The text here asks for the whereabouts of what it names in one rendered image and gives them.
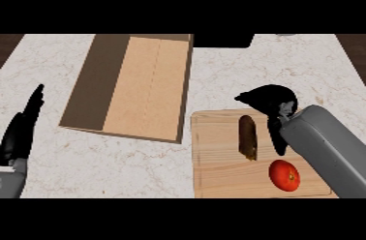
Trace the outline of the brown cardboard box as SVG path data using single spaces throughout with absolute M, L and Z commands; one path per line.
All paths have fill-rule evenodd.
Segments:
M 192 41 L 190 34 L 96 35 L 60 126 L 178 143 Z

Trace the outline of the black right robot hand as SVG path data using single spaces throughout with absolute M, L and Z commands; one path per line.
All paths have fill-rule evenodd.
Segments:
M 288 142 L 280 136 L 283 123 L 298 110 L 298 97 L 285 86 L 267 84 L 240 93 L 235 100 L 249 105 L 267 116 L 267 130 L 279 156 L 286 154 Z

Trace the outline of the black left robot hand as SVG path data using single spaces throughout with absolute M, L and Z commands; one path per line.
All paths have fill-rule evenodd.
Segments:
M 40 84 L 28 98 L 23 111 L 16 113 L 9 123 L 0 142 L 0 166 L 10 166 L 10 161 L 28 158 L 34 126 L 44 104 L 43 88 L 44 85 Z

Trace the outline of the red tomato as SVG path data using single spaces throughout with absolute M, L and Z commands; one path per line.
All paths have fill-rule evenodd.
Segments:
M 295 166 L 285 160 L 276 160 L 268 167 L 273 185 L 285 192 L 294 192 L 299 185 L 299 174 Z

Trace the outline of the pale wooden cutting board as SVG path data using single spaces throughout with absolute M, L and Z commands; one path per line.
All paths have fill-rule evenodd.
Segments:
M 239 119 L 243 115 L 255 124 L 255 161 L 239 152 Z M 195 198 L 338 197 L 292 148 L 286 149 L 283 157 L 277 155 L 264 114 L 254 109 L 196 111 L 190 122 Z M 270 181 L 268 166 L 276 160 L 288 161 L 297 168 L 299 186 L 294 192 L 282 191 Z

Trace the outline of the black appliance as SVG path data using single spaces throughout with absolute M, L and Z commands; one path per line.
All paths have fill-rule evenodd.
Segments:
M 254 34 L 196 34 L 193 47 L 246 48 L 251 46 Z

